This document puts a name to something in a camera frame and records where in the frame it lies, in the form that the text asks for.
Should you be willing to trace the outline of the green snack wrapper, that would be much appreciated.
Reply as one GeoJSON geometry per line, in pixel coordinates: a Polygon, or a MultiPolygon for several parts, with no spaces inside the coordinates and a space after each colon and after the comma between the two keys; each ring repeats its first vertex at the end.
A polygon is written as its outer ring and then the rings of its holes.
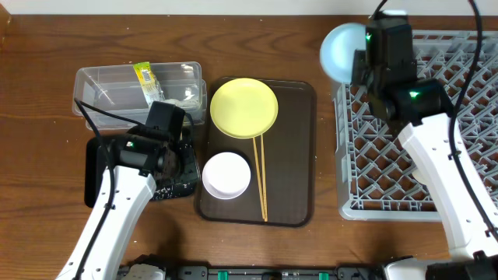
{"type": "Polygon", "coordinates": [[[149,107],[155,101],[162,102],[166,98],[156,76],[154,75],[151,65],[148,61],[133,64],[133,69],[139,80],[142,92],[149,107]]]}

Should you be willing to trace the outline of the blue bowl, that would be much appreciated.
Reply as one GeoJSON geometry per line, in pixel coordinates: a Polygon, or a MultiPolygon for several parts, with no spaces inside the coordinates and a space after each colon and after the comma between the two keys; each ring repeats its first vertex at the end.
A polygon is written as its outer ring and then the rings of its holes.
{"type": "Polygon", "coordinates": [[[366,27],[360,23],[345,23],[334,28],[320,48],[324,73],[336,82],[351,83],[356,50],[366,50],[366,27]]]}

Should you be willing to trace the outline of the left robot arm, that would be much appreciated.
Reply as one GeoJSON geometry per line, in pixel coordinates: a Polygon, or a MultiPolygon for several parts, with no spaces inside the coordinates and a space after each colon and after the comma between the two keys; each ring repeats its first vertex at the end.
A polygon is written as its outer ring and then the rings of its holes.
{"type": "Polygon", "coordinates": [[[58,278],[115,279],[145,206],[194,193],[200,173],[193,144],[188,131],[178,140],[132,133],[91,139],[87,147],[104,167],[92,169],[92,211],[58,278]]]}

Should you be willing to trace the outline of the pink bowl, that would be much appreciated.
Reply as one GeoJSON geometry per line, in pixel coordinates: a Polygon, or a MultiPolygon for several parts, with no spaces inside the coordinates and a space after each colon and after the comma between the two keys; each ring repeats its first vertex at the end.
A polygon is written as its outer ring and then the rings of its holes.
{"type": "Polygon", "coordinates": [[[251,168],[234,152],[221,152],[211,157],[202,171],[204,189],[214,198],[230,200],[242,195],[251,182],[251,168]]]}

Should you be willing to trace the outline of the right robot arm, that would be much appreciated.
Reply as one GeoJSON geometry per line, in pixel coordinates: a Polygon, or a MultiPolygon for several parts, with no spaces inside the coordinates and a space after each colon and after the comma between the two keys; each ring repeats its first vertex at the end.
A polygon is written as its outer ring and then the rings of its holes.
{"type": "Polygon", "coordinates": [[[376,118],[386,121],[414,161],[440,214],[451,260],[414,257],[384,266],[387,279],[495,279],[497,214],[455,123],[454,107],[436,79],[420,79],[412,53],[395,62],[356,50],[352,83],[367,89],[376,118]]]}

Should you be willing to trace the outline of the white cup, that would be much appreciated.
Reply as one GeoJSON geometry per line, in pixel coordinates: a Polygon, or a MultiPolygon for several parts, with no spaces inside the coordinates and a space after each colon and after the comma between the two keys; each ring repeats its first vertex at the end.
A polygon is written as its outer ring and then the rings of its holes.
{"type": "Polygon", "coordinates": [[[420,168],[416,167],[412,171],[412,176],[414,177],[415,180],[417,180],[422,185],[426,185],[427,186],[428,183],[429,183],[429,178],[426,175],[424,169],[420,169],[420,168]]]}

